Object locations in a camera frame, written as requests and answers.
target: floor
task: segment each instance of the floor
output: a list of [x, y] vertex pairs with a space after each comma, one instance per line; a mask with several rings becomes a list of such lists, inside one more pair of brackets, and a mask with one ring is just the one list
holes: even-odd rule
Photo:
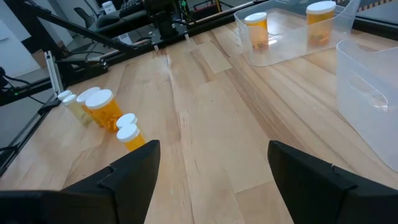
[[[18, 78], [34, 82], [42, 78], [48, 77], [47, 68], [41, 68], [36, 71], [21, 75]], [[14, 86], [24, 85], [23, 83], [10, 81]], [[53, 96], [52, 89], [32, 95], [32, 97], [46, 102]], [[0, 147], [6, 147], [24, 128], [29, 120], [36, 114], [42, 105], [31, 98], [23, 98], [8, 105], [0, 107]]]

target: wall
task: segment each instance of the wall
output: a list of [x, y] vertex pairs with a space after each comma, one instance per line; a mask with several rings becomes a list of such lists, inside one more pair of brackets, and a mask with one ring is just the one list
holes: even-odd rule
[[[53, 14], [57, 15], [57, 13], [54, 11], [48, 0], [34, 0], [34, 1], [36, 4], [51, 10]], [[45, 21], [43, 19], [40, 19], [40, 21], [55, 42], [59, 42], [60, 40], [62, 40], [65, 45], [68, 45], [70, 42], [73, 41], [72, 36], [65, 28], [60, 27], [51, 22]]]
[[23, 41], [30, 37], [25, 27], [19, 22], [17, 17], [12, 13], [7, 4], [0, 0], [0, 20], [2, 20], [19, 41]]
[[40, 68], [16, 35], [1, 20], [0, 66], [10, 77], [17, 77]]
[[[68, 20], [67, 15], [62, 11], [60, 5], [58, 4], [57, 0], [49, 0], [51, 7], [54, 9], [57, 16], [61, 17], [62, 19]], [[73, 31], [67, 30], [71, 36], [76, 35]]]

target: office chair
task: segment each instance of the office chair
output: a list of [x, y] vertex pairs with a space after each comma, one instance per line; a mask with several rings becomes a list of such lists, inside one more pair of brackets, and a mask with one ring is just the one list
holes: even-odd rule
[[[91, 25], [93, 25], [95, 18], [93, 18], [89, 14], [87, 14], [87, 12], [84, 9], [82, 9], [80, 7], [76, 7], [76, 8], [73, 8], [73, 10], [75, 10], [75, 12], [84, 20], [85, 26], [87, 29], [90, 28]], [[87, 49], [90, 48], [90, 46], [92, 44], [95, 44], [94, 40], [91, 40], [90, 44], [86, 44], [84, 46], [78, 47], [77, 49], [73, 49], [72, 52], [86, 51]]]
[[90, 15], [88, 15], [84, 9], [82, 9], [80, 7], [76, 7], [76, 8], [73, 8], [73, 10], [75, 10], [75, 12], [85, 21], [85, 25], [86, 25], [87, 29], [90, 28], [91, 25], [93, 25], [94, 19]]

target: wooden table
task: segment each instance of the wooden table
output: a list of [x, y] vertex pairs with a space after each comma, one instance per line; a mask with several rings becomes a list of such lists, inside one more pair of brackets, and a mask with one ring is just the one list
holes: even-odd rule
[[[353, 32], [368, 50], [398, 42]], [[381, 161], [336, 109], [335, 49], [253, 67], [235, 23], [110, 68], [72, 86], [113, 91], [147, 139], [160, 139], [159, 178], [146, 223], [292, 223], [273, 181], [267, 145], [277, 139], [398, 189]], [[1, 189], [62, 189], [127, 150], [63, 106], [0, 179]]]

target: orange bottle inside container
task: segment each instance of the orange bottle inside container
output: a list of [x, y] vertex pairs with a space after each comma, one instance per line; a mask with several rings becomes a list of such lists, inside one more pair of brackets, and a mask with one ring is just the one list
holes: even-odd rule
[[246, 16], [244, 23], [249, 27], [252, 47], [266, 49], [268, 47], [267, 13], [258, 12]]
[[316, 2], [307, 6], [308, 43], [310, 45], [329, 43], [335, 8], [336, 2], [334, 1]]

